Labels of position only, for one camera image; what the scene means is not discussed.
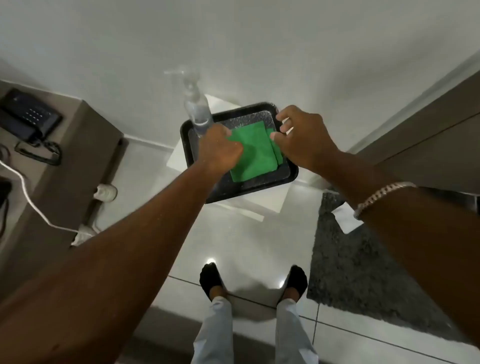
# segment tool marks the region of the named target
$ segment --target forearm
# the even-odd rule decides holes
[[[400,180],[361,158],[339,152],[319,165],[323,177],[353,208],[378,189]],[[403,188],[375,202],[361,215],[426,292],[480,342],[480,219],[474,213]]]
[[[23,286],[0,307],[0,362],[114,360],[167,277],[217,179],[203,166],[192,166],[140,209]]]

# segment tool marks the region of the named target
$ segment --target black telephone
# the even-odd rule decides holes
[[[61,119],[62,116],[50,106],[16,88],[10,90],[0,100],[0,127],[31,146],[44,146],[55,156],[52,158],[37,156],[19,148],[20,142],[15,146],[15,151],[53,166],[60,164],[60,146],[46,139]]]

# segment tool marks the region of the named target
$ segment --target gray rug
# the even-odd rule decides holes
[[[455,341],[465,336],[365,226],[345,235],[331,213],[344,203],[324,194],[307,297],[340,310]]]

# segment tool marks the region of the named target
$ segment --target black sock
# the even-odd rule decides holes
[[[216,268],[215,263],[205,264],[200,273],[200,285],[202,286],[205,294],[208,299],[210,299],[210,290],[214,286],[222,286],[222,279],[220,278],[220,273]]]
[[[305,275],[305,272],[303,271],[303,269],[300,268],[299,266],[293,265],[292,268],[290,268],[290,272],[287,278],[287,285],[285,286],[285,289],[290,287],[295,288],[298,291],[300,297],[302,297],[302,295],[305,293],[305,290],[308,287],[307,276]]]

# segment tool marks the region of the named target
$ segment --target green cloth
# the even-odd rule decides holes
[[[269,139],[270,139],[270,134],[273,133],[274,131],[275,131],[274,128],[267,128],[267,135]],[[275,153],[275,157],[278,165],[282,164],[283,155],[282,155],[282,151],[280,150],[280,147],[276,145],[276,143],[272,139],[270,139],[270,143],[272,144],[273,152]]]
[[[277,169],[277,158],[263,121],[233,129],[228,139],[243,144],[243,154],[230,171],[234,182],[243,182]]]

